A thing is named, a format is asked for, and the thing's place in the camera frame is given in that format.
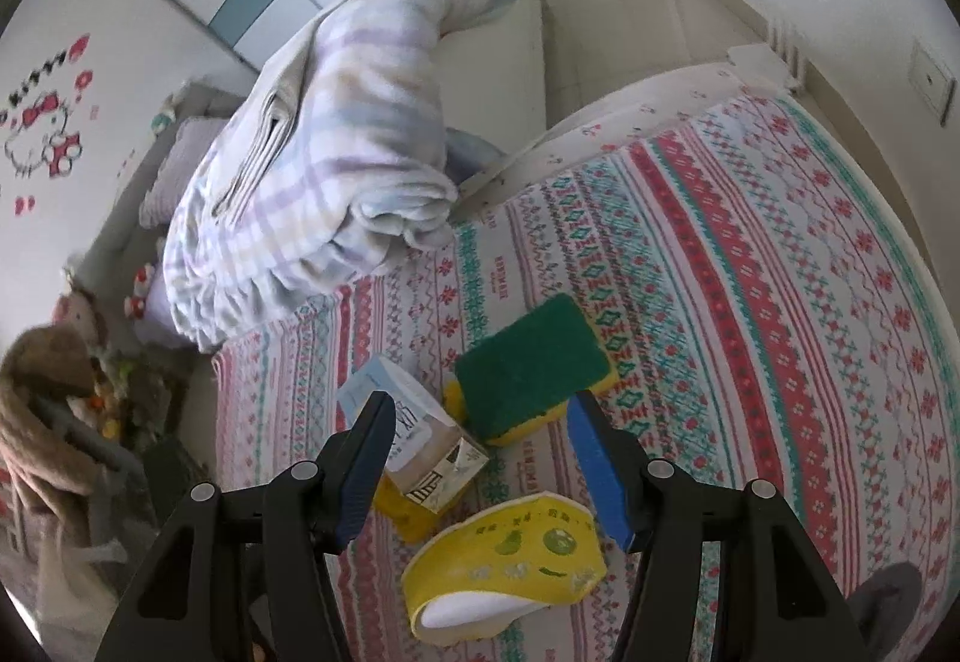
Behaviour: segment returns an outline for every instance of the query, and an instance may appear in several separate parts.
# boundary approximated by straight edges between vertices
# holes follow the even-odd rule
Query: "red bow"
[[[32,107],[23,111],[22,122],[24,127],[31,127],[37,120],[40,113],[51,113],[59,107],[59,98],[56,98],[56,91],[37,100]]]

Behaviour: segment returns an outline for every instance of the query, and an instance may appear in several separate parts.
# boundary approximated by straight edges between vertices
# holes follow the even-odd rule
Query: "floor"
[[[717,0],[544,0],[547,124],[631,82],[722,61],[760,35]],[[208,359],[194,372],[179,435],[213,473],[216,384]]]

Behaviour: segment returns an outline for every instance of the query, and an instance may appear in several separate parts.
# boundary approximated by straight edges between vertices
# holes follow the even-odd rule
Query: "patterned bedsheet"
[[[651,137],[618,119],[568,132],[603,154],[459,225],[449,247],[229,343],[216,360],[222,485],[314,456],[342,425],[336,387],[373,353],[438,392],[460,352],[568,291],[617,363],[603,403],[649,453],[699,480],[776,483],[845,594],[888,564],[919,568],[920,609],[889,657],[913,659],[960,589],[960,344],[920,256],[791,100],[745,93]],[[495,451],[455,516],[541,490],[589,503],[563,422]],[[613,651],[635,563],[612,542],[587,600],[452,649],[409,632],[400,573],[412,553],[374,514],[336,563],[357,658]],[[709,658],[716,563],[707,552],[697,659]]]

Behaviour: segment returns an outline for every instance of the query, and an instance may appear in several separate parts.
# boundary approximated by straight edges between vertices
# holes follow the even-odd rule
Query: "pillow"
[[[144,229],[170,223],[190,178],[226,125],[227,119],[223,118],[184,119],[176,130],[173,147],[160,165],[157,180],[140,205],[140,225]]]

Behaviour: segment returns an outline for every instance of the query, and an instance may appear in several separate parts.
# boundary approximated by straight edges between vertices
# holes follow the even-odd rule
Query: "electrical outlet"
[[[943,125],[947,120],[947,110],[953,98],[956,80],[931,58],[919,41],[914,41],[913,55],[910,57],[910,84],[920,94],[920,98],[923,98],[939,124]]]

